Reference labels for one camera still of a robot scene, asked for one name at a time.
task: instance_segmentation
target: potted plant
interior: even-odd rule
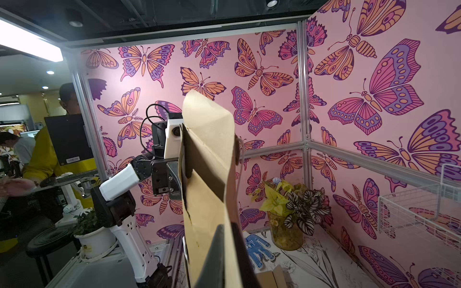
[[[91,259],[110,252],[116,241],[115,235],[99,223],[94,209],[83,212],[75,218],[77,218],[77,225],[74,229],[74,237],[80,241],[85,258]]]
[[[324,192],[309,190],[304,184],[293,186],[278,178],[264,184],[267,199],[260,210],[267,211],[272,241],[283,250],[298,249],[303,242],[302,233],[313,235],[314,225],[331,211],[323,204]]]

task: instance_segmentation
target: man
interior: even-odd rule
[[[0,145],[12,148],[19,157],[19,161],[26,166],[34,151],[35,138],[19,137],[9,132],[0,132]]]

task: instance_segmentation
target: sticker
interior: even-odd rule
[[[74,158],[69,158],[69,159],[66,159],[65,161],[67,162],[67,164],[74,163],[74,162],[80,161],[80,157],[77,156],[77,157],[74,157]]]

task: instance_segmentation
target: flower vase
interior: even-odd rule
[[[302,246],[302,231],[296,225],[296,216],[293,216],[293,226],[287,228],[284,225],[286,217],[277,216],[270,212],[267,213],[271,227],[272,242],[275,246],[285,251],[293,251]]]

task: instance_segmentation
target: computer monitor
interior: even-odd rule
[[[81,114],[45,117],[59,165],[93,158]]]

